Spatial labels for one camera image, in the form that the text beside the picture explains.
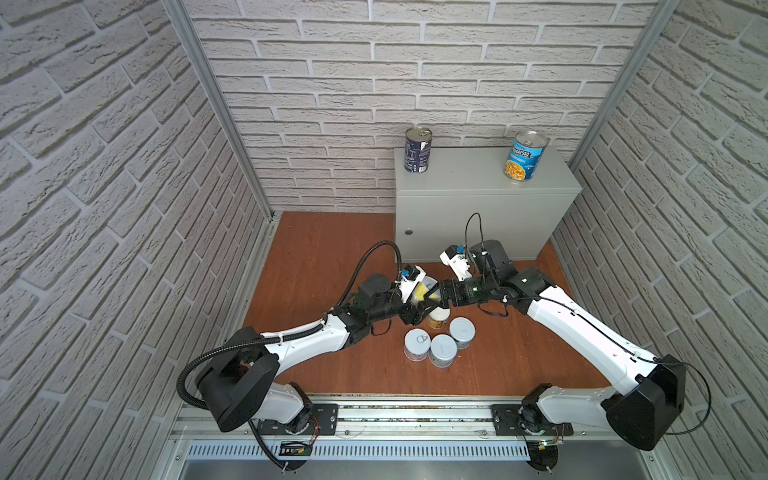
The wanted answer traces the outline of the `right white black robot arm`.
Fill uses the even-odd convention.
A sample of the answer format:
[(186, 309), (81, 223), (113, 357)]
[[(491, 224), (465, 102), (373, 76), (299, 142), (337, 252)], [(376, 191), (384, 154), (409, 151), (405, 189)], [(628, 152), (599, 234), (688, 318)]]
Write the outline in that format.
[(442, 307), (498, 301), (559, 336), (608, 381), (602, 389), (538, 385), (523, 398), (519, 424), (530, 435), (576, 423), (610, 428), (635, 448), (651, 451), (684, 408), (685, 364), (656, 357), (623, 338), (535, 268), (517, 270), (497, 240), (440, 255), (455, 279), (439, 284)]

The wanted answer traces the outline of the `yellow label pull-tab can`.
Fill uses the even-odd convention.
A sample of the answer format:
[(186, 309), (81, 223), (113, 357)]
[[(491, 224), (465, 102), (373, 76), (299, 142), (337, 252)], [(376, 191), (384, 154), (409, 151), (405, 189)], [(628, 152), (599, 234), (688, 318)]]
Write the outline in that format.
[(425, 276), (424, 279), (413, 290), (413, 293), (410, 298), (411, 302), (413, 304), (422, 302), (427, 297), (427, 293), (429, 291), (432, 292), (432, 294), (430, 295), (430, 298), (433, 300), (438, 300), (440, 298), (439, 291), (433, 290), (433, 288), (437, 284), (438, 284), (437, 280), (435, 280), (430, 276)]

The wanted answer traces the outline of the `white lid orange can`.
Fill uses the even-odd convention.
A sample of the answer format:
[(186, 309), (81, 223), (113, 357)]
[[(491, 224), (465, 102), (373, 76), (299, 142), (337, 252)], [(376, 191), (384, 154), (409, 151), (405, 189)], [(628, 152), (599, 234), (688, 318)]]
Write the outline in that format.
[(448, 308), (436, 307), (427, 317), (427, 325), (432, 330), (441, 330), (448, 323), (450, 310)]

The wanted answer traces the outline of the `blue label soup can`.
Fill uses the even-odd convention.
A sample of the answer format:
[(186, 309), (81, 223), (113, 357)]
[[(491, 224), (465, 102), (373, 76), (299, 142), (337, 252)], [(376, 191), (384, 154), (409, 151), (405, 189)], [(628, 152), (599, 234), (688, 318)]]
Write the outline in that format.
[(517, 132), (504, 166), (505, 175), (518, 182), (530, 180), (549, 143), (550, 139), (540, 132)]

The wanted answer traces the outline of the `dark purple label can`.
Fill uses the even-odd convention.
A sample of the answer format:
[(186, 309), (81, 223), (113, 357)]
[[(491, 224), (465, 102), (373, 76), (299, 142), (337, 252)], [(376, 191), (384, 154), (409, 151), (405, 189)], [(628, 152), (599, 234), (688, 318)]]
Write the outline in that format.
[(412, 127), (405, 132), (404, 168), (411, 173), (424, 173), (428, 169), (432, 146), (432, 131)]

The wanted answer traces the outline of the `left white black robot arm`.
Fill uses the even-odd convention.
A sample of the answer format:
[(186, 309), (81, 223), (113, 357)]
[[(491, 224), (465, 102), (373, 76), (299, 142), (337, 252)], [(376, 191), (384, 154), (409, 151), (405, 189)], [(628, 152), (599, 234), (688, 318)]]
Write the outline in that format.
[(407, 325), (420, 324), (440, 305), (440, 287), (420, 293), (422, 285), (405, 279), (391, 282), (376, 274), (314, 322), (264, 334), (244, 327), (225, 345), (185, 367), (177, 381), (179, 396), (209, 411), (222, 432), (252, 419), (301, 429), (309, 421), (311, 401), (297, 384), (275, 379), (314, 357), (359, 343), (378, 321), (398, 316)]

